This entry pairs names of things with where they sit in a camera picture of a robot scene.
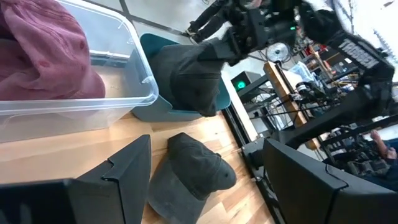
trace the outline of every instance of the desk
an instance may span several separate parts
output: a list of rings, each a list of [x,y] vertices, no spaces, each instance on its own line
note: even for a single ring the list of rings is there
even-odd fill
[[[225,79],[226,86],[233,88]],[[244,111],[235,90],[231,91],[234,106]],[[253,126],[249,118],[247,129]],[[239,154],[233,135],[223,115],[201,118],[191,122],[144,123],[125,115],[108,129],[66,134],[0,144],[0,183],[78,177],[118,152],[143,134],[150,134],[152,144],[152,172],[166,153],[167,139],[186,132],[221,154],[235,170],[236,185],[211,195],[198,223],[273,223],[268,208],[255,183],[251,182]],[[142,223],[165,223],[158,214],[146,206]]]
[[[283,81],[282,75],[276,69],[275,64],[272,62],[265,63],[264,71],[269,76],[269,81],[274,87],[274,90],[279,96],[280,100],[282,102],[286,102],[284,104],[286,111],[298,111],[300,109],[298,104],[296,104],[296,102],[289,100],[289,94],[290,94],[289,88],[287,87],[286,83]],[[295,88],[297,83],[302,82],[300,76],[285,70],[284,73],[290,85],[293,87],[293,89]],[[298,112],[297,117],[296,113],[289,113],[288,115],[290,119],[294,121],[294,126],[296,128],[300,127],[301,125],[307,122],[302,112]],[[308,141],[305,145],[311,150],[317,150],[320,148],[320,143],[316,139]]]

